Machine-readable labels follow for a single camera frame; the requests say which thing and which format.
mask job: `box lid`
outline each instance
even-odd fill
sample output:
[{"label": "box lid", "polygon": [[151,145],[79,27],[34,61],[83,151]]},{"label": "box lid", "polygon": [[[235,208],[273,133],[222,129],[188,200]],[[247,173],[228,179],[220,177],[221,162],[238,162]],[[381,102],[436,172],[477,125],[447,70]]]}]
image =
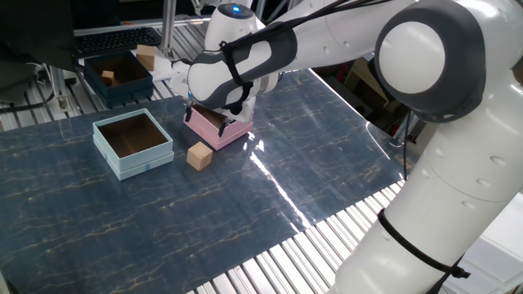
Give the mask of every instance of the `box lid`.
[{"label": "box lid", "polygon": [[172,139],[147,109],[93,123],[94,137],[119,172],[172,152]]}]

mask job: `computer monitor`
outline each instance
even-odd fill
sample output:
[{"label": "computer monitor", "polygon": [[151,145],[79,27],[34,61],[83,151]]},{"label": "computer monitor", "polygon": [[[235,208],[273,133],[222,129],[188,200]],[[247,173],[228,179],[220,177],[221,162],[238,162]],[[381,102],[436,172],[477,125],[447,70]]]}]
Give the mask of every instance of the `computer monitor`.
[{"label": "computer monitor", "polygon": [[74,71],[69,0],[0,0],[0,60]]}]

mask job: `cable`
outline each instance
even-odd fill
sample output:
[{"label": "cable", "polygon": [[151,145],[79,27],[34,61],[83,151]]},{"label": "cable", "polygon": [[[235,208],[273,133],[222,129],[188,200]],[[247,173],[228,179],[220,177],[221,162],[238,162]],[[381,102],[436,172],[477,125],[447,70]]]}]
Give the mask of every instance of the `cable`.
[{"label": "cable", "polygon": [[314,19],[317,19],[317,18],[320,18],[323,16],[327,16],[329,14],[333,14],[338,11],[348,11],[350,9],[356,9],[359,7],[363,7],[364,5],[379,4],[379,3],[388,2],[391,0],[381,0],[381,1],[356,0],[354,2],[349,2],[349,1],[350,0],[337,0],[337,1],[327,5],[326,7],[323,7],[321,9],[319,9],[318,11],[311,13],[308,16],[303,16],[303,17],[300,17],[297,19],[288,20],[288,21],[285,21],[285,22],[282,22],[279,24],[275,24],[272,26],[269,24],[269,26],[267,26],[266,28],[264,28],[262,30],[257,31],[256,33],[251,33],[251,34],[243,36],[242,38],[239,38],[233,42],[227,43],[222,48],[222,50],[226,49],[226,47],[228,50],[231,50],[234,47],[240,47],[243,45],[253,44],[255,42],[265,41],[272,36],[275,36],[279,33],[283,33],[289,29],[293,29],[309,20],[314,20]]},{"label": "cable", "polygon": [[52,92],[49,95],[49,98],[47,98],[43,102],[37,103],[35,105],[24,105],[24,106],[16,106],[16,107],[0,109],[0,114],[9,114],[9,113],[13,113],[15,111],[23,111],[23,110],[35,109],[35,108],[44,106],[45,104],[47,104],[47,102],[51,101],[54,97],[55,97],[55,93]]},{"label": "cable", "polygon": [[[47,76],[51,80],[52,76],[49,73],[49,69],[47,68],[47,66],[44,65],[42,67],[46,70]],[[37,104],[34,104],[34,105],[14,106],[14,107],[0,109],[0,114],[10,114],[10,113],[14,113],[15,111],[24,111],[24,110],[29,110],[29,109],[36,109],[38,107],[46,105],[49,101],[51,101],[55,97],[55,85],[54,85],[54,83],[52,83],[52,80],[51,80],[51,84],[52,84],[53,91],[52,91],[52,93],[49,95],[49,97],[45,101],[37,103]]]},{"label": "cable", "polygon": [[405,124],[405,139],[403,143],[403,180],[407,181],[407,136],[409,135],[410,124],[410,110],[407,114],[407,122]]}]

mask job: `keyboard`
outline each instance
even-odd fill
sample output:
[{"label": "keyboard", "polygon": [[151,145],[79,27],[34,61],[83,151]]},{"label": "keyboard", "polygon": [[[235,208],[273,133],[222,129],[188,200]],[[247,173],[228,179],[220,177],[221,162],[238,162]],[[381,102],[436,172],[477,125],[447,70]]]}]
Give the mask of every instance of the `keyboard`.
[{"label": "keyboard", "polygon": [[138,45],[158,46],[162,38],[153,28],[125,29],[75,37],[77,57],[105,55],[136,49]]}]

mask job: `light blue box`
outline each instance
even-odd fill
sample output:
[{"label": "light blue box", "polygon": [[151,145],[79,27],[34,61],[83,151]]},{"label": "light blue box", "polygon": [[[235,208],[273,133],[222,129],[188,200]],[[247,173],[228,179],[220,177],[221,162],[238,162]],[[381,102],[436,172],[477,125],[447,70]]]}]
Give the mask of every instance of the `light blue box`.
[{"label": "light blue box", "polygon": [[[117,152],[111,147],[111,144],[102,135],[100,127],[142,114],[147,115],[149,120],[165,137],[166,142],[120,158]],[[127,114],[94,122],[93,131],[93,141],[96,147],[100,150],[105,161],[110,165],[119,180],[125,180],[162,164],[170,163],[174,158],[171,137],[162,129],[147,109],[138,109]]]}]

